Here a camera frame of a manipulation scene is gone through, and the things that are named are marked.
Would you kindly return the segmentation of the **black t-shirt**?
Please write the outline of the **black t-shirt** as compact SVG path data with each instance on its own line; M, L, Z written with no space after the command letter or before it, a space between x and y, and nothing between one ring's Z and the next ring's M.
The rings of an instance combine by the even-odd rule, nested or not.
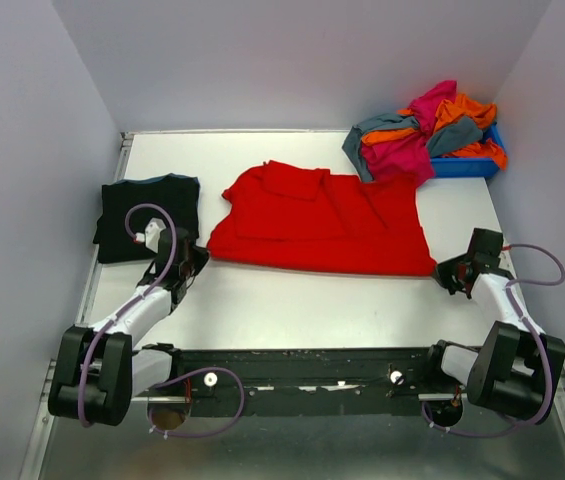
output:
M133 236L142 232L152 218L163 216L154 209L131 209L150 203L164 209L178 229L199 238L198 200L200 183L177 181L149 185L110 184L101 187L102 215L97 221L93 243L98 246L98 262L114 264L145 260L152 252L136 244Z

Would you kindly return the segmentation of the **blue t-shirt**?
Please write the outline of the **blue t-shirt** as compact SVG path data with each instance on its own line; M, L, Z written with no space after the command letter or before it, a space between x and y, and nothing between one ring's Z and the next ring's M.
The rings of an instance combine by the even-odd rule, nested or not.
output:
M149 185L154 183L164 183L164 182L173 182L173 181L177 181L179 183L199 185L199 180L197 177L190 177L190 176L174 174L174 173L169 173L167 175L151 177L141 180L123 179L116 182L116 185L118 184Z

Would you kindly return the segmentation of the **red t-shirt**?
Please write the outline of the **red t-shirt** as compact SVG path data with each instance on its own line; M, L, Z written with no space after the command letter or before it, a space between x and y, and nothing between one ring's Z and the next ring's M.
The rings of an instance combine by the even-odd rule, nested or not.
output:
M410 174L355 175L269 161L222 196L229 214L210 234L216 260L320 273L427 277L435 266Z

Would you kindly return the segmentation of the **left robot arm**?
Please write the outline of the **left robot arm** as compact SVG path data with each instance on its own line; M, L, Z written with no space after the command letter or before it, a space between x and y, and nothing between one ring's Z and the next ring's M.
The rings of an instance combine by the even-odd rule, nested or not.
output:
M116 426L145 390L171 395L183 385L173 346L136 345L181 303L209 252L184 228L142 237L155 258L127 303L100 322L71 326L62 335L48 397L56 417Z

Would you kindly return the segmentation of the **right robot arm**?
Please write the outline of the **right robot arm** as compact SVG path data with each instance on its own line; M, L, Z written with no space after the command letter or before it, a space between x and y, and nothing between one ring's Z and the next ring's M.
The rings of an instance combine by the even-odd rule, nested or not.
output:
M492 326L479 348L438 341L421 371L433 391L457 383L466 388L470 403L535 425L553 406L565 343L532 319L515 290L524 281L500 266L501 254L513 247L504 244L502 233L476 228L464 254L435 267L438 285L478 304Z

